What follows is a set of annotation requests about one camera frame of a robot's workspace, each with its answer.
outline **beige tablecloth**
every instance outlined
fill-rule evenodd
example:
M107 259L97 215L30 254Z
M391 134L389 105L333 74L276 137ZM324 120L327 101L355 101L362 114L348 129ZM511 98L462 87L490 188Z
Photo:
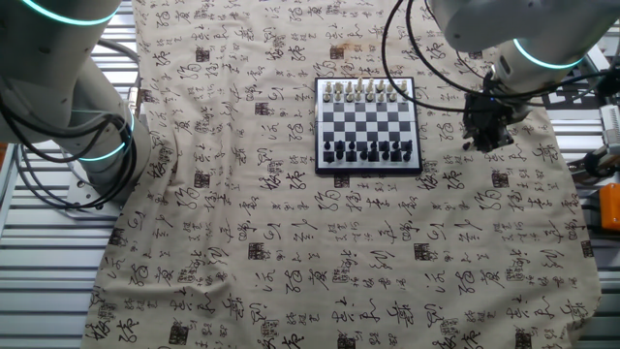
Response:
M484 155L462 150L461 114L419 109L422 175L314 174L315 78L383 76L393 3L134 1L151 159L83 348L572 347L600 285L544 111ZM481 83L423 7L426 57ZM404 9L392 73L463 107L413 54ZM463 58L481 74L495 59Z

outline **white pawn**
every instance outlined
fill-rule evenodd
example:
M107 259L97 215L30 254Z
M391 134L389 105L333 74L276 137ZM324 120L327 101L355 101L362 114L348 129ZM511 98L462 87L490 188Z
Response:
M364 88L363 83L364 83L364 80L361 77L359 77L359 79L357 79L357 86L356 86L357 92L361 92L363 90Z
M370 80L368 81L368 86L366 86L366 92L370 93L373 92L375 90L375 80L370 78Z

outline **chess square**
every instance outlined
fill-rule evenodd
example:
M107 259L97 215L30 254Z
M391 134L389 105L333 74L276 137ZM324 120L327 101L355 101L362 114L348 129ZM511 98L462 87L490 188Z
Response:
M333 112L324 112L322 122L333 122Z
M355 132L345 132L345 141L346 142L355 142L356 141L356 133Z
M389 133L389 141L390 142L399 142L400 141L400 132L390 132Z
M398 121L398 112L396 112L396 111L388 111L387 112L387 121Z
M377 114L375 112L367 112L366 114L366 121L377 121Z
M411 122L408 121L400 121L398 122L398 127L400 131L411 131Z
M379 140L379 132L376 132L376 131L366 132L366 139L369 142L377 142Z
M387 121L379 121L377 122L377 130L378 131L388 131L389 129L389 122Z

